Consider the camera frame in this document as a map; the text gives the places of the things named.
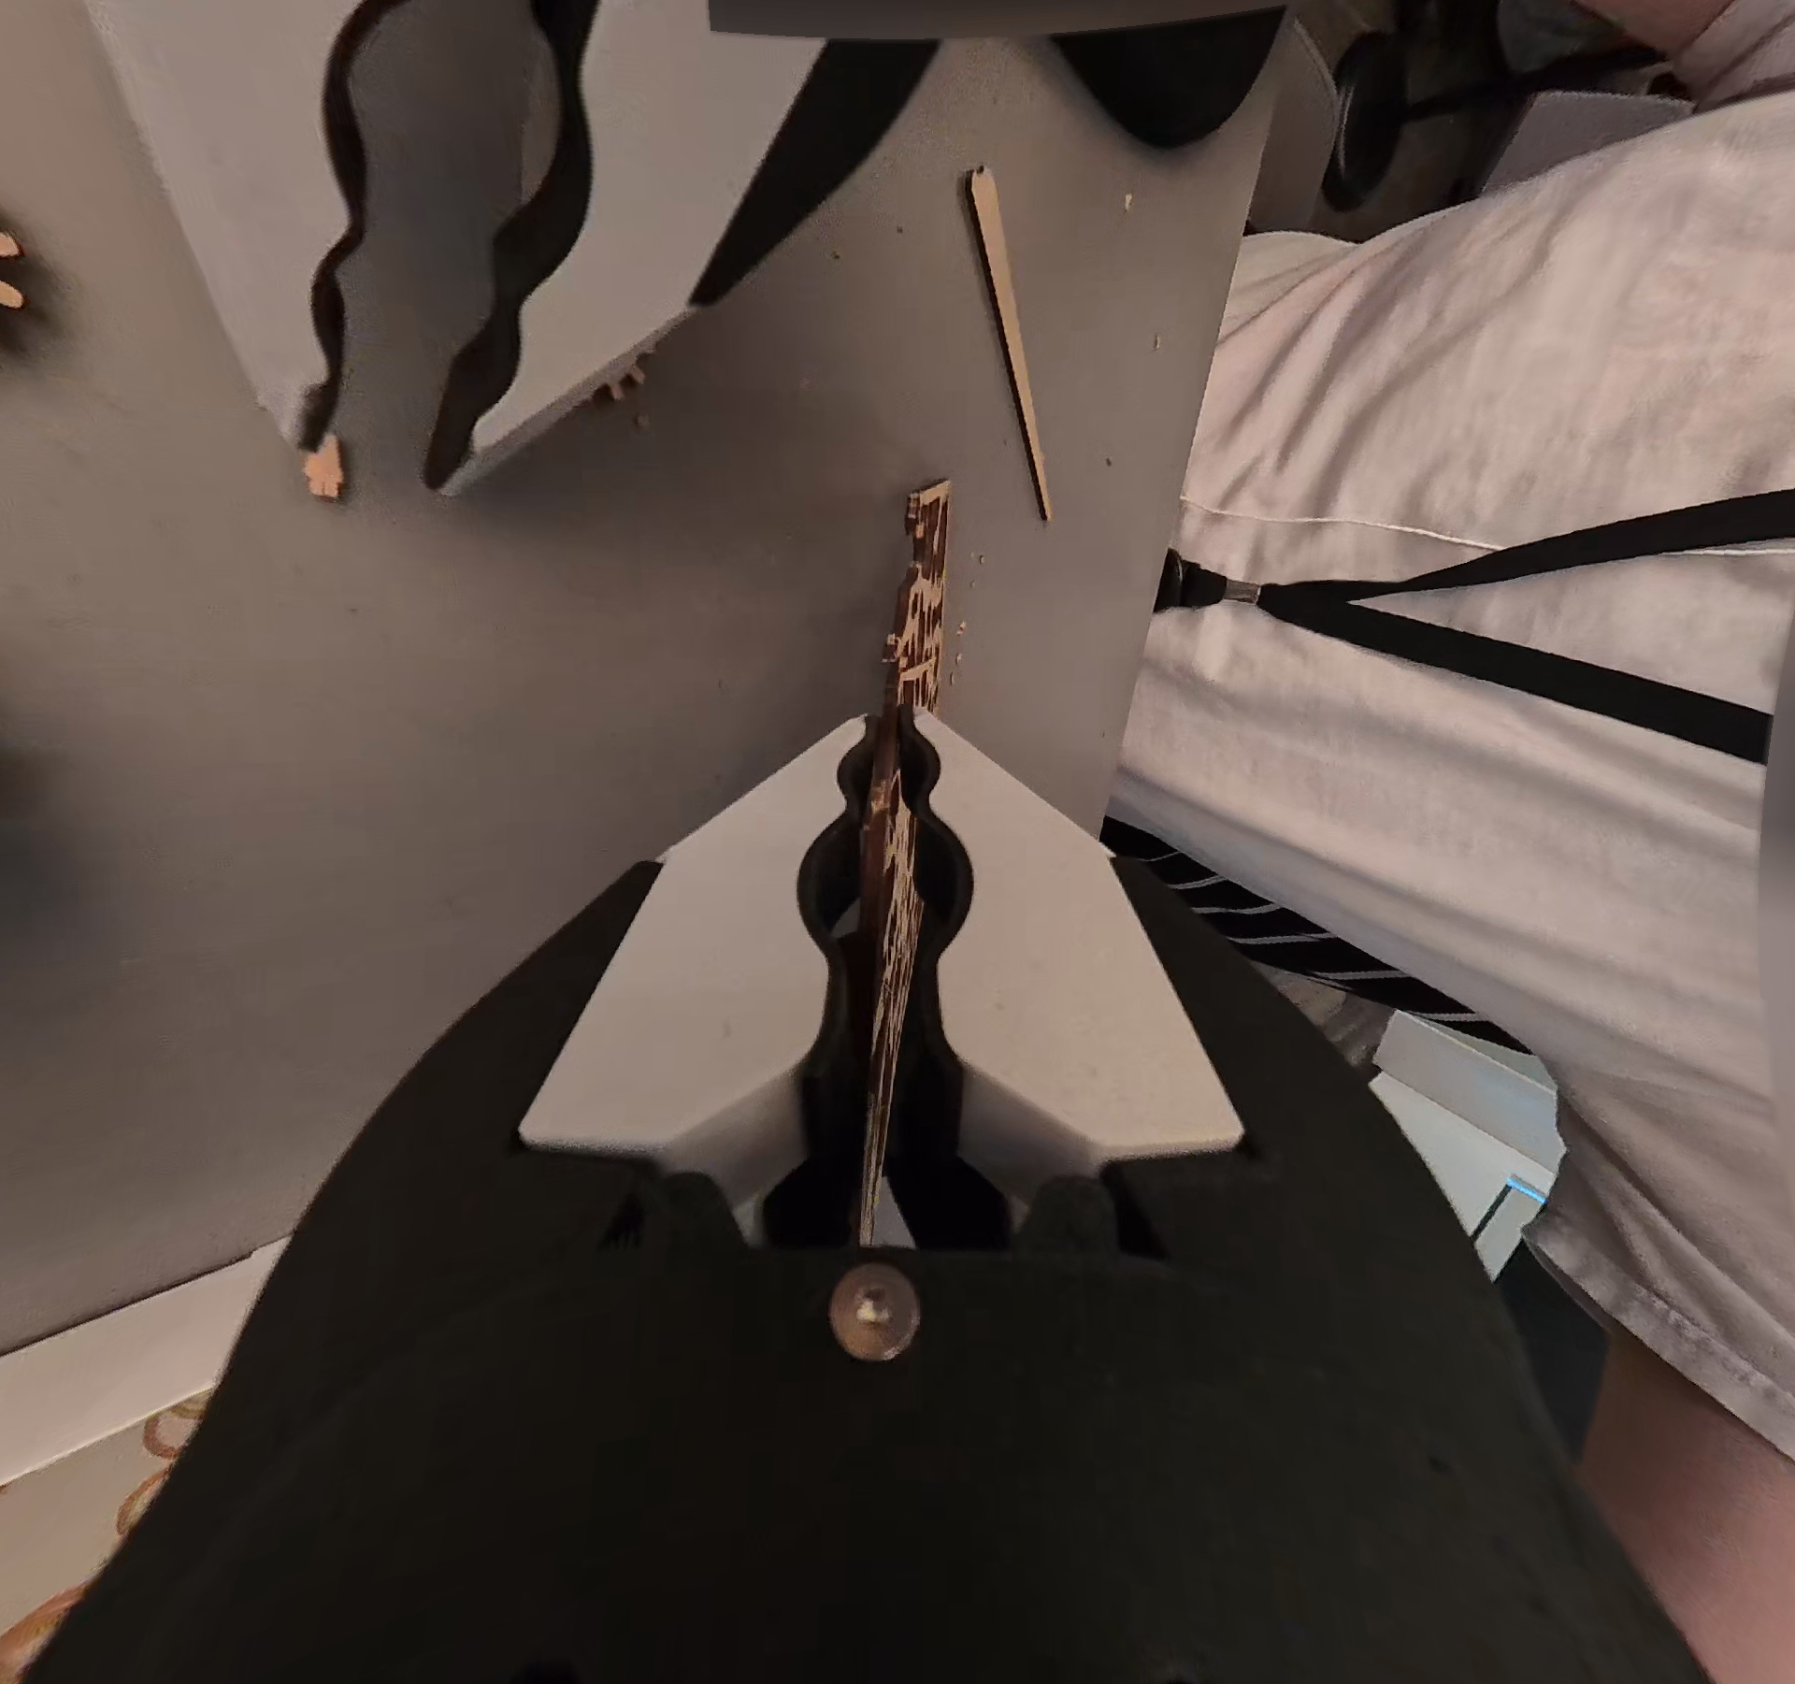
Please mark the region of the white device with blue light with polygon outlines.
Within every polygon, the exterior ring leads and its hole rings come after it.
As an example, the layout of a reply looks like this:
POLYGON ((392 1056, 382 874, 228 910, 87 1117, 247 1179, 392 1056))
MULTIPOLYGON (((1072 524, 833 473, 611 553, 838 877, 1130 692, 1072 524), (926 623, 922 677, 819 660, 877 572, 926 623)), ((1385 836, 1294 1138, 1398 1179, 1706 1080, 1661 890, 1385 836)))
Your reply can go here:
POLYGON ((1490 1279, 1561 1179, 1561 1087, 1540 1056, 1393 1012, 1373 1090, 1429 1161, 1490 1279))

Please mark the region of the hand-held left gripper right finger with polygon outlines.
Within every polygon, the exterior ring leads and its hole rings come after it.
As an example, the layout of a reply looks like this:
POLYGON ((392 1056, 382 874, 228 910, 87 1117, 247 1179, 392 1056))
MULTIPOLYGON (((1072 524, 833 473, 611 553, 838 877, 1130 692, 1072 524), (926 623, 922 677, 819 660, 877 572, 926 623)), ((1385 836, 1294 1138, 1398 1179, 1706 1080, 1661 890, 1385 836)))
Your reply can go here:
POLYGON ((1243 1117, 1112 850, 912 711, 905 1240, 1003 1246, 1056 1179, 1214 1155, 1243 1117))

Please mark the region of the person's leg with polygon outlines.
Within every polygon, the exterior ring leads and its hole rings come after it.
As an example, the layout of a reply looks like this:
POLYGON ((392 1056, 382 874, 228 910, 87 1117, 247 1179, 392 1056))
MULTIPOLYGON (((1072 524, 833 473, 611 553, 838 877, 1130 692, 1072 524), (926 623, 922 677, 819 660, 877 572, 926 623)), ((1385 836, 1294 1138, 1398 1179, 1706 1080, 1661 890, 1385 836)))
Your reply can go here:
POLYGON ((1795 1462, 1622 1329, 1579 1485, 1712 1679, 1795 1679, 1795 1462))

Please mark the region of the white box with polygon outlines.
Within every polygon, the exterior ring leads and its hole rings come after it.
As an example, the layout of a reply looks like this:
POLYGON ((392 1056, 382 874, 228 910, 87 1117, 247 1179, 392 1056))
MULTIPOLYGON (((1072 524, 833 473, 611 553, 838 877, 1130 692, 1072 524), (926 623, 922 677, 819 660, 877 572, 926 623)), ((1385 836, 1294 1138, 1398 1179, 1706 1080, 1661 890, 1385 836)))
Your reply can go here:
POLYGON ((158 1495, 282 1240, 0 1359, 0 1679, 158 1495))

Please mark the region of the wooden stick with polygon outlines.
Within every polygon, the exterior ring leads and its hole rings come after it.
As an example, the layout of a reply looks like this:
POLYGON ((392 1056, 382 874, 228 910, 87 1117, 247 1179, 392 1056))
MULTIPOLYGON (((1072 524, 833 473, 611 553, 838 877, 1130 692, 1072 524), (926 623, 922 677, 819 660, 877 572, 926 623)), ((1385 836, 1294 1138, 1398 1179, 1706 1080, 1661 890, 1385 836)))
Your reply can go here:
POLYGON ((988 164, 969 171, 969 203, 971 203, 971 232, 980 232, 980 256, 985 256, 985 274, 988 274, 988 296, 992 296, 997 344, 1003 344, 1003 363, 1009 363, 1009 383, 1014 383, 1014 404, 1019 404, 1019 431, 1023 431, 1023 453, 1029 453, 1029 482, 1040 497, 1040 516, 1054 520, 1040 395, 1032 395, 1029 352, 1023 352, 1014 245, 1003 232, 997 176, 988 164))

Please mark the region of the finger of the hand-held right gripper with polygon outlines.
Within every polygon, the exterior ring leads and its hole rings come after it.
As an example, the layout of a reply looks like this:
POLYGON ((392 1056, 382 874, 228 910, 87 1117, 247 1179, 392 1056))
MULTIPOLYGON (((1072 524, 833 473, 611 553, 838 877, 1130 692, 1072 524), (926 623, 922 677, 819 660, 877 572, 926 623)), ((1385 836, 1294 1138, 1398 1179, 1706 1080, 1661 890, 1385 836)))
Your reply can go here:
POLYGON ((282 436, 320 453, 366 241, 352 70, 409 0, 87 0, 212 306, 282 436))
POLYGON ((686 319, 819 55, 800 35, 715 35, 706 0, 598 0, 569 245, 516 306, 504 383, 472 418, 434 418, 434 491, 472 487, 686 319))

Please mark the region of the black ribbed wrist rest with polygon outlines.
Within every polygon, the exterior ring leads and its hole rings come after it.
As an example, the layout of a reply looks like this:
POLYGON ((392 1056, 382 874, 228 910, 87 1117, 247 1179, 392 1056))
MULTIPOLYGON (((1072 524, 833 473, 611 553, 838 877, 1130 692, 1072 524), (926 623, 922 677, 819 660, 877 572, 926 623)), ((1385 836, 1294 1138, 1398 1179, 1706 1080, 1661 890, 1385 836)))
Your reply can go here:
POLYGON ((1284 5, 1132 30, 1054 35, 1120 129, 1185 150, 1235 120, 1284 30, 1284 5))

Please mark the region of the person's white garment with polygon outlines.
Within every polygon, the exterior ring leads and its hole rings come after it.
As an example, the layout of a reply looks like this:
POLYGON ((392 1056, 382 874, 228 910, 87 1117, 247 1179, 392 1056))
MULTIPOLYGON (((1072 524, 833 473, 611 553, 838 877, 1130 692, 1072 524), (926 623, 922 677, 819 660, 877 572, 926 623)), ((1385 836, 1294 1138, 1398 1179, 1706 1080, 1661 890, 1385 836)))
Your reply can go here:
MULTIPOLYGON (((1693 110, 1371 241, 1247 235, 1172 557, 1404 583, 1788 491, 1788 0, 1693 110)), ((1112 817, 1514 1031, 1561 1087, 1540 1265, 1788 1454, 1766 763, 1286 624, 1157 610, 1112 817)))

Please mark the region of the laser-cut wooden parts sheet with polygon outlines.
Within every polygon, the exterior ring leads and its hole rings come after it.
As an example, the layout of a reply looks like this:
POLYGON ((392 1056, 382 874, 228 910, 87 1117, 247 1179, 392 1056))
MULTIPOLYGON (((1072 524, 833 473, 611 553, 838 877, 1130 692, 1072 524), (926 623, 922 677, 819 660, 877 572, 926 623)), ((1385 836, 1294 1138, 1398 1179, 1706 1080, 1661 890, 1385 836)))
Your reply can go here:
POLYGON ((900 711, 935 711, 942 680, 952 482, 905 497, 905 574, 886 629, 886 699, 871 723, 861 803, 861 950, 869 950, 869 1117, 857 1184, 857 1246, 877 1237, 905 987, 922 931, 918 817, 900 794, 900 711))

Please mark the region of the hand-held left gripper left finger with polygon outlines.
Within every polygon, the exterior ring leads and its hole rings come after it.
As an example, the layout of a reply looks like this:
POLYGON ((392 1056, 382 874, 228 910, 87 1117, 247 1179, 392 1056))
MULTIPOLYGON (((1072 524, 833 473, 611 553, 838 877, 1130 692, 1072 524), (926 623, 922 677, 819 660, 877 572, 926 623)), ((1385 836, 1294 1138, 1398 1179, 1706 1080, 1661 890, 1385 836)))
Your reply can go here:
POLYGON ((757 1220, 809 1155, 795 1074, 822 1031, 829 942, 857 926, 857 836, 846 886, 812 886, 822 931, 800 918, 800 859, 846 817, 838 769, 857 741, 861 714, 663 850, 523 1146, 702 1173, 757 1220))

